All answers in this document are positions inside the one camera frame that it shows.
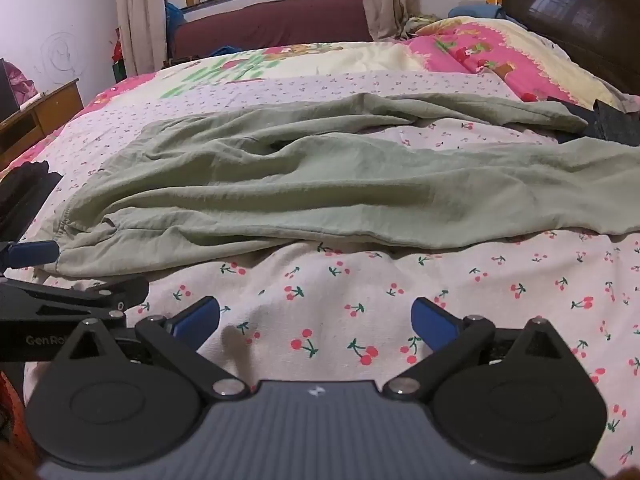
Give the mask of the sage green pants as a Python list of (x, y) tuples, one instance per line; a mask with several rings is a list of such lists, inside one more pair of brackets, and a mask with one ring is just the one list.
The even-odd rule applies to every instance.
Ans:
[[(442, 118), (576, 136), (472, 151), (380, 138)], [(638, 150), (582, 128), (557, 102), (437, 93), (153, 122), (43, 223), (60, 248), (46, 271), (151, 273), (296, 240), (442, 250), (556, 229), (637, 232)]]

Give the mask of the black folded garment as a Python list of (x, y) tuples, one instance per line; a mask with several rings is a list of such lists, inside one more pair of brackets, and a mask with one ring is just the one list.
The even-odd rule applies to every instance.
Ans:
[(62, 176), (47, 162), (25, 162), (1, 180), (0, 240), (18, 242)]

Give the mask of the wooden tv cabinet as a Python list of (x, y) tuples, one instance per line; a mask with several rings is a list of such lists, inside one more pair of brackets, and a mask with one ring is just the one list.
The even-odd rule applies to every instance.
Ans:
[(1, 123), (1, 169), (55, 130), (65, 126), (82, 108), (78, 79), (45, 93), (24, 110)]

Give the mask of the black television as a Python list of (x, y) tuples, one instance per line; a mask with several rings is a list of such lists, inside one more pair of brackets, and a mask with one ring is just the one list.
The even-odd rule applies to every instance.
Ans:
[(6, 62), (0, 60), (0, 122), (4, 122), (20, 110), (12, 89)]

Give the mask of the pink cloth over television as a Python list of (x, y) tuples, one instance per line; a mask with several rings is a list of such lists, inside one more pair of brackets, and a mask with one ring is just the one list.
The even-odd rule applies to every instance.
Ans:
[(4, 61), (4, 70), (13, 92), (14, 98), (19, 106), (32, 99), (38, 94), (35, 83), (28, 79), (25, 74), (14, 64)]

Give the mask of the dark knit folded garment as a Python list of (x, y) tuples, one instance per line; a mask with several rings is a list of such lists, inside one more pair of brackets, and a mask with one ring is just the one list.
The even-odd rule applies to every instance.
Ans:
[(579, 105), (550, 98), (550, 101), (562, 103), (573, 115), (582, 118), (587, 125), (578, 133), (552, 130), (559, 144), (580, 138), (599, 139), (623, 145), (640, 145), (639, 113), (625, 113), (599, 100), (594, 102), (594, 110)]

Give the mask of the blue cloth on sofa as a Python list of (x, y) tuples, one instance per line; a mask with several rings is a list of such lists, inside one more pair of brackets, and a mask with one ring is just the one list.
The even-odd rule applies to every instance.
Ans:
[(167, 55), (171, 56), (174, 50), (176, 32), (186, 22), (186, 18), (182, 10), (169, 1), (165, 2), (165, 18)]

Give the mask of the pink yellow cartoon quilt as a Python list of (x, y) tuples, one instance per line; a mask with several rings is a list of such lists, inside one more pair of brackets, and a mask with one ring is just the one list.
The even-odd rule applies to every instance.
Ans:
[(555, 98), (585, 108), (601, 101), (616, 110), (638, 102), (518, 24), (458, 16), (434, 23), (416, 18), (407, 40), (271, 47), (134, 76), (100, 93), (63, 127), (81, 148), (105, 148), (106, 129), (121, 120), (129, 124), (119, 134), (130, 140), (134, 129), (170, 115), (358, 92), (486, 93), (525, 102)]

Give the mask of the beige left curtain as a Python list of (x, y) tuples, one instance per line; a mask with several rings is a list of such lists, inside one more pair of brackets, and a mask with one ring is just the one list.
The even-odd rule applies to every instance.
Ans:
[(128, 77), (154, 73), (167, 58), (166, 0), (115, 0)]

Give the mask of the maroon sofa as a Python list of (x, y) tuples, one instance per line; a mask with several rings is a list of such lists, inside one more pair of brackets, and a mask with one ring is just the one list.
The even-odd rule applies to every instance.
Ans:
[(222, 47), (246, 51), (370, 39), (362, 0), (279, 0), (185, 22), (171, 54), (205, 58)]

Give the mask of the blue cloth near headboard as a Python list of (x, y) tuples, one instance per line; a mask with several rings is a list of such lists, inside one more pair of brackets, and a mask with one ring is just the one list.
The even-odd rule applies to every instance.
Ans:
[(514, 24), (520, 24), (515, 18), (506, 14), (506, 10), (498, 4), (492, 3), (467, 3), (455, 6), (448, 12), (450, 18), (496, 18), (497, 20), (508, 20)]

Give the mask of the dark wooden headboard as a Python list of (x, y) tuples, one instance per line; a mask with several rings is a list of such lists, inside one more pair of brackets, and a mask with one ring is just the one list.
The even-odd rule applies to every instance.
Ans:
[(586, 70), (623, 92), (639, 92), (639, 0), (503, 0), (502, 6)]

